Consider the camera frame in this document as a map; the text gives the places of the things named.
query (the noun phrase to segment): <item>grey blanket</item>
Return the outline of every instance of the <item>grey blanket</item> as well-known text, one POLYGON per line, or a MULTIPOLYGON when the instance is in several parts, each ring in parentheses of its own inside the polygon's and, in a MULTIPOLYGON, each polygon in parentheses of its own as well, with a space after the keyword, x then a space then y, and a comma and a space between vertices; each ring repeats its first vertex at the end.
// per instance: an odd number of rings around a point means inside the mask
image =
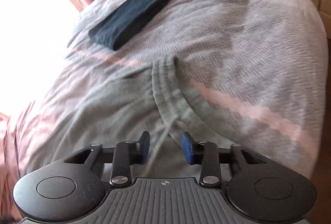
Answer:
POLYGON ((151 163, 137 174, 193 175, 178 146, 190 131, 310 176, 327 74, 325 31, 310 0, 171 0, 120 50, 93 43, 88 31, 124 1, 96 0, 81 13, 63 71, 18 123, 21 174, 147 130, 151 163))

